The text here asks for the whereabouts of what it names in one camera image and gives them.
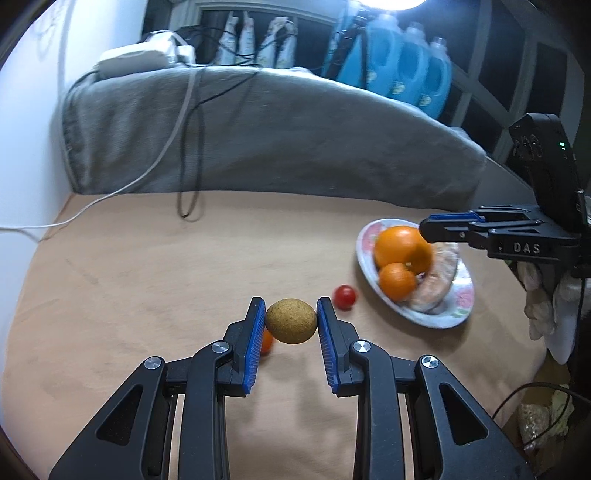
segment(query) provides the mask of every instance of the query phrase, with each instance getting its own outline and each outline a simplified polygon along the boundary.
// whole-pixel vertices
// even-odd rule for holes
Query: gray blanket
[[[190,108],[254,70],[198,72]],[[188,68],[100,80],[91,74],[69,93],[63,126],[74,191],[109,193],[156,159],[177,119]],[[133,192],[193,190],[197,145],[204,142],[203,190],[251,190],[382,200],[458,210],[480,182],[485,152],[415,107],[307,73],[262,70],[203,105]]]

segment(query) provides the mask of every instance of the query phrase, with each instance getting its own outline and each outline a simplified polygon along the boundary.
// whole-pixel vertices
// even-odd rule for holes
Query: floral plate
[[[407,222],[406,220],[385,218],[366,225],[357,237],[357,260],[369,285],[392,310],[395,310],[411,322],[438,329],[452,328],[461,324],[468,318],[474,306],[474,285],[462,259],[458,262],[456,277],[449,292],[428,313],[411,310],[404,302],[394,303],[379,288],[378,270],[374,262],[375,239],[382,231],[398,225],[418,227],[416,223]]]

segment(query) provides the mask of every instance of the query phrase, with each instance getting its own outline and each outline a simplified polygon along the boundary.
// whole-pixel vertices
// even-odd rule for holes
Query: cherry tomato
[[[265,331],[262,333],[261,355],[266,355],[271,351],[274,340],[271,332],[265,328]]]
[[[340,310],[350,310],[355,301],[357,301],[357,294],[350,285],[341,285],[333,293],[332,302]]]

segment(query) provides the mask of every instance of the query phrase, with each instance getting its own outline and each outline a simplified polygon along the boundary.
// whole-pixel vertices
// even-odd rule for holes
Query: cork ball
[[[284,299],[267,310],[265,326],[276,340],[283,343],[304,343],[316,331],[316,312],[306,302]]]

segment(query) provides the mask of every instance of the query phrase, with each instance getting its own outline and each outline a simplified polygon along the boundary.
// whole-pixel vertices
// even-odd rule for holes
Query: detergent bottle
[[[452,88],[452,61],[447,55],[445,39],[435,37],[431,42],[431,58],[423,92],[417,106],[431,118],[439,118],[449,90]]]
[[[402,51],[402,31],[395,16],[381,14],[369,23],[367,87],[370,92],[386,96],[392,87]],[[361,38],[355,40],[353,50],[345,60],[337,80],[347,85],[361,87]]]
[[[402,52],[388,98],[416,105],[423,91],[430,57],[423,26],[412,22],[403,35]]]
[[[324,64],[322,67],[322,75],[326,75],[326,72],[329,68],[330,59],[332,59],[332,55],[336,50],[336,47],[339,45],[340,35],[343,30],[346,30],[353,21],[357,12],[361,8],[361,2],[358,0],[349,0],[347,2],[347,6],[343,9],[340,13],[339,19],[335,23],[335,28],[330,35],[329,41],[329,50],[326,53],[326,58],[324,59]]]

